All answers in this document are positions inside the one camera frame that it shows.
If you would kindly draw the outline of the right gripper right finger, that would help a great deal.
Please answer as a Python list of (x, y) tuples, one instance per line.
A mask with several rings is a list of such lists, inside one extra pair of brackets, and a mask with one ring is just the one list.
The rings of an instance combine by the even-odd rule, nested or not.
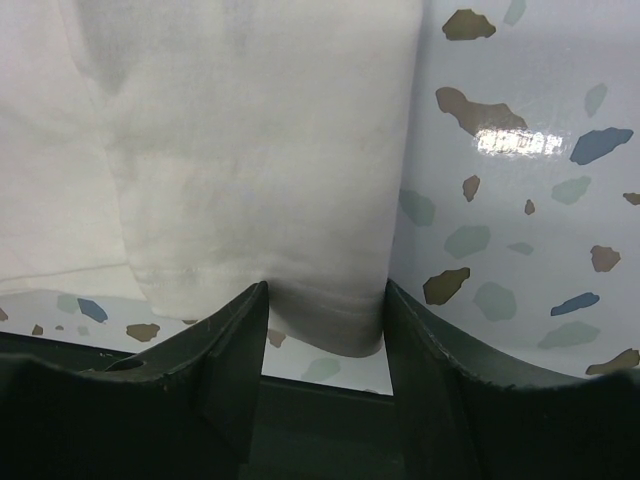
[(411, 479), (635, 479), (639, 373), (581, 379), (500, 352), (386, 286), (384, 343)]

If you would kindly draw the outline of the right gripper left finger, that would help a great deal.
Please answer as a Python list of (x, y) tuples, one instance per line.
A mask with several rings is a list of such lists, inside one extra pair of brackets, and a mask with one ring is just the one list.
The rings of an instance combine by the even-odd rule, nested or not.
[(132, 356), (1, 338), (5, 479), (235, 479), (249, 460), (268, 286)]

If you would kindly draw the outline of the white t shirt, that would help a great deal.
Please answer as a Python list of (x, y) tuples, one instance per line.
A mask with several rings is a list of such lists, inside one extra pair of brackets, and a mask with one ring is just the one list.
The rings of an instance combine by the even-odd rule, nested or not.
[(1, 290), (381, 344), (419, 1), (5, 1)]

